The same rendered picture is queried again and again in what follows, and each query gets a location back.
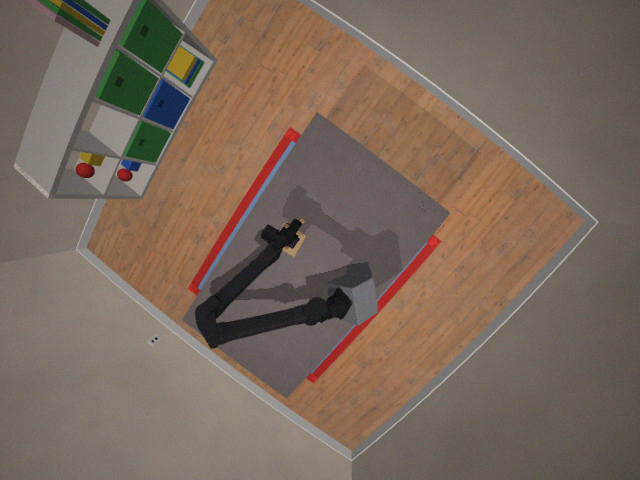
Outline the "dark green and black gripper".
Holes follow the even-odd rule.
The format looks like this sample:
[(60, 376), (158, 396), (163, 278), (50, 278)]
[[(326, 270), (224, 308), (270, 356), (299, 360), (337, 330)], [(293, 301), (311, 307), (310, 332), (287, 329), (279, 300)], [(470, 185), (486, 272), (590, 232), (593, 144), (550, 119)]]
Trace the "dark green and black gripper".
[[(281, 231), (279, 232), (279, 235), (281, 234), (281, 232), (282, 232), (284, 229), (286, 229), (286, 228), (285, 228), (285, 227), (283, 227), (283, 228), (281, 229)], [(292, 242), (292, 243), (291, 243), (291, 241), (290, 241), (290, 243), (291, 243), (291, 244), (287, 245), (287, 246), (289, 246), (291, 249), (293, 249), (293, 248), (295, 247), (295, 245), (297, 244), (297, 242), (300, 240), (300, 238), (298, 238), (299, 236), (298, 236), (297, 234), (295, 234), (295, 235), (297, 236), (297, 238), (294, 240), (294, 242)]]

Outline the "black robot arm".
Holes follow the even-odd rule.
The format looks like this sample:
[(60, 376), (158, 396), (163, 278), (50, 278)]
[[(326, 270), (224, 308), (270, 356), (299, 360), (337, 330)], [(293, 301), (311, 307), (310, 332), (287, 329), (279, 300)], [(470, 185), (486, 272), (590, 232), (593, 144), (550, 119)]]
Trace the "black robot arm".
[[(302, 223), (294, 219), (289, 227), (284, 229), (279, 235), (279, 230), (268, 224), (262, 231), (261, 238), (267, 241), (269, 245), (220, 291), (213, 296), (211, 295), (204, 303), (196, 308), (195, 317), (198, 319), (198, 322), (196, 320), (196, 324), (211, 349), (218, 348), (218, 345), (233, 340), (292, 325), (300, 325), (303, 324), (304, 321), (306, 325), (313, 326), (318, 322), (322, 323), (334, 317), (340, 320), (345, 317), (352, 305), (352, 301), (338, 288), (327, 301), (320, 297), (314, 297), (307, 304), (291, 309), (231, 322), (216, 323), (216, 319), (225, 309), (267, 267), (279, 259), (287, 243), (289, 245), (290, 241), (294, 242), (297, 238), (295, 234), (301, 227), (300, 225), (302, 226)], [(339, 315), (341, 316), (339, 317)], [(200, 326), (198, 323), (200, 323)], [(206, 335), (204, 335), (203, 331)]]

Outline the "tan flat mat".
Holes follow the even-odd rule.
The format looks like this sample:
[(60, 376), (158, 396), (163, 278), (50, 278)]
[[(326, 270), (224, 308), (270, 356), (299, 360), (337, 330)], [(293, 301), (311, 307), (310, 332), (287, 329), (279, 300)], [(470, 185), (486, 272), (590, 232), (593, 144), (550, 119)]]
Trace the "tan flat mat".
[[(289, 227), (289, 225), (288, 225), (288, 224), (286, 224), (286, 223), (284, 223), (284, 224), (282, 225), (281, 229), (282, 229), (283, 227), (288, 228), (288, 227)], [(281, 229), (280, 229), (280, 231), (281, 231)], [(280, 232), (280, 231), (279, 231), (279, 232)], [(296, 232), (296, 234), (299, 236), (298, 238), (300, 238), (300, 240), (297, 242), (297, 244), (295, 245), (295, 247), (294, 247), (293, 249), (291, 249), (289, 246), (287, 246), (287, 248), (286, 248), (285, 250), (283, 250), (284, 252), (288, 253), (289, 255), (291, 255), (291, 256), (293, 256), (293, 257), (295, 257), (295, 255), (296, 255), (297, 251), (299, 250), (299, 248), (300, 248), (301, 244), (303, 243), (303, 241), (304, 241), (304, 239), (305, 239), (305, 237), (306, 237), (306, 235), (305, 235), (305, 234), (303, 234), (303, 233), (301, 233), (300, 231), (297, 231), (297, 232)]]

